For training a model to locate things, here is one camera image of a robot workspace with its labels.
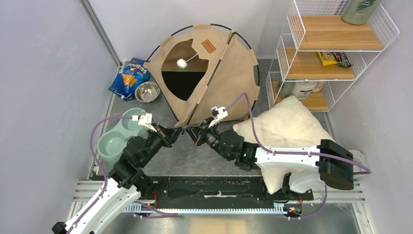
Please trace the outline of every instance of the white wire shelf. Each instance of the white wire shelf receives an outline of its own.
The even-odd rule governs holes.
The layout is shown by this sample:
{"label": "white wire shelf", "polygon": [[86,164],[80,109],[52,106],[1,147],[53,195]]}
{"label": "white wire shelf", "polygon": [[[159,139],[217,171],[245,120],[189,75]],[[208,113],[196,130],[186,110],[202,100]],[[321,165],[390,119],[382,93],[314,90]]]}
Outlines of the white wire shelf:
{"label": "white wire shelf", "polygon": [[[284,25],[276,48],[280,72],[269,72],[266,81],[270,106],[282,100],[274,89],[278,82],[326,81],[322,92],[312,93],[301,102],[310,111],[329,111],[398,36],[398,28],[381,4],[364,25],[344,22],[341,15],[349,1],[292,1],[288,26]],[[316,53],[321,51],[346,52],[353,66],[323,66]],[[330,85],[334,81],[350,81],[347,89],[334,89],[336,98]]]}
{"label": "white wire shelf", "polygon": [[[282,100],[282,98],[277,97],[275,89],[279,82],[282,82],[281,72],[269,73],[265,84],[267,89],[268,105],[270,108],[274,105],[274,103],[279,103]],[[324,84],[322,92],[319,91],[312,93],[308,98],[300,101],[305,107],[308,108],[308,110],[313,112],[329,111],[334,104],[333,94],[331,93],[328,82]]]}
{"label": "white wire shelf", "polygon": [[381,52],[399,34],[381,4],[368,24],[345,23],[340,15],[349,1],[293,0],[287,22],[296,50]]}
{"label": "white wire shelf", "polygon": [[272,89],[272,82],[271,82],[271,74],[268,73],[267,79],[265,81],[265,87],[267,90],[267,98],[268,98],[268,108],[271,109],[271,107],[274,106],[274,92]]}
{"label": "white wire shelf", "polygon": [[281,77],[285,82],[349,81],[357,79],[367,68],[361,52],[346,52],[349,62],[353,65],[350,68],[323,66],[317,52],[296,51],[294,46],[285,47],[283,37],[285,35],[280,37],[276,54]]}

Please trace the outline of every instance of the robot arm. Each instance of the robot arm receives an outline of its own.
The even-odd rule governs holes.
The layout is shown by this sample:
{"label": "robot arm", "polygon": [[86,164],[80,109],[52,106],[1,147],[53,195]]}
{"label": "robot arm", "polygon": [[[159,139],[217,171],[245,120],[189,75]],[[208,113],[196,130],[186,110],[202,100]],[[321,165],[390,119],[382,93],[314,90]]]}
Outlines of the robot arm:
{"label": "robot arm", "polygon": [[139,136],[129,139],[119,161],[109,172],[105,191],[101,193],[103,185],[74,217],[65,223],[56,223],[53,233],[100,234],[129,204],[151,194],[152,180],[142,168],[160,148],[172,147],[182,130],[151,124],[149,113],[139,116],[136,121],[150,130],[148,139]]}
{"label": "robot arm", "polygon": [[235,160],[235,166],[245,171],[277,167],[303,169],[302,172],[285,175],[283,191],[304,193],[322,185],[340,190],[354,188],[351,164],[314,155],[326,153],[353,160],[353,155],[335,142],[323,139],[320,145],[307,148],[266,147],[273,152],[269,153],[258,144],[244,142],[244,138],[232,129],[219,133],[216,122],[227,116],[225,112],[223,107],[215,107],[212,111],[214,117],[205,119],[200,125],[184,127],[195,146],[206,143],[224,159]]}
{"label": "robot arm", "polygon": [[58,222],[52,230],[55,234],[100,234],[129,204],[139,198],[147,198],[152,191],[152,180],[142,168],[162,147],[172,147],[185,130],[195,146],[209,145],[227,161],[235,160],[235,166],[242,170],[287,167],[302,168],[300,173],[284,176],[282,191],[304,193],[320,185],[341,190],[353,189],[353,166],[338,160],[312,156],[310,152],[327,153],[353,160],[352,154],[330,140],[321,140],[320,145],[308,148],[271,148],[270,154],[258,144],[244,142],[244,138],[233,130],[219,133],[217,123],[227,116],[224,107],[213,109],[214,117],[201,124],[183,128],[164,128],[152,124],[152,115],[133,117],[139,125],[149,130],[148,139],[139,136],[128,140],[120,160],[109,173],[108,185],[104,186],[67,222]]}

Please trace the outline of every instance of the red wire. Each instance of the red wire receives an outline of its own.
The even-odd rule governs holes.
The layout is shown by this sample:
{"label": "red wire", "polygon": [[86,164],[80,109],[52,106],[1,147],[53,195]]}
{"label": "red wire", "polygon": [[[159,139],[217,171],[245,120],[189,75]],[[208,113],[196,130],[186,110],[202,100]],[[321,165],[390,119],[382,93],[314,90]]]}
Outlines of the red wire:
{"label": "red wire", "polygon": [[155,207],[156,205],[158,205],[158,191],[155,189],[154,191],[152,191],[152,193],[155,195]]}
{"label": "red wire", "polygon": [[300,196],[300,202],[299,202],[298,206],[302,209],[302,196]]}

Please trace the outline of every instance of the metal pet bowl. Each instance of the metal pet bowl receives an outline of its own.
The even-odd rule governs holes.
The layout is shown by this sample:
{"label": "metal pet bowl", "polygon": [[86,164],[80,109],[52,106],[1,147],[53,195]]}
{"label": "metal pet bowl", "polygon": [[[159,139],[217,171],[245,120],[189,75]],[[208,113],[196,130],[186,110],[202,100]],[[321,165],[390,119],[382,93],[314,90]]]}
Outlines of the metal pet bowl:
{"label": "metal pet bowl", "polygon": [[145,82],[140,84],[135,90],[135,98],[141,102],[151,102],[155,100],[161,90],[158,85],[153,82]]}

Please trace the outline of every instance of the white mounting bracket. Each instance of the white mounting bracket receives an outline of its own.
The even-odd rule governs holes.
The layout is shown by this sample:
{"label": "white mounting bracket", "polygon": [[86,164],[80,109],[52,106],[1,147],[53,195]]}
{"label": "white mounting bracket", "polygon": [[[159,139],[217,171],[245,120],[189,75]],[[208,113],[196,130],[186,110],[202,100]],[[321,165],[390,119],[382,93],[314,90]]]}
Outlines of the white mounting bracket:
{"label": "white mounting bracket", "polygon": [[152,113],[145,113],[144,115],[139,116],[137,121],[139,126],[157,132],[157,130],[152,126]]}
{"label": "white mounting bracket", "polygon": [[[125,189],[118,188],[117,185],[118,183],[113,178],[109,179],[105,192],[100,196],[104,187],[102,185],[92,199],[75,216],[66,221],[66,230],[68,231],[73,226],[71,234],[89,234],[92,231],[100,234],[129,204],[140,198],[141,193],[136,190],[135,186]],[[77,218],[94,202],[93,207],[77,224],[74,224]]]}
{"label": "white mounting bracket", "polygon": [[209,124],[209,128],[218,124],[221,120],[228,116],[228,111],[225,111],[225,107],[223,106],[214,106],[211,107],[211,110],[214,115],[214,120]]}

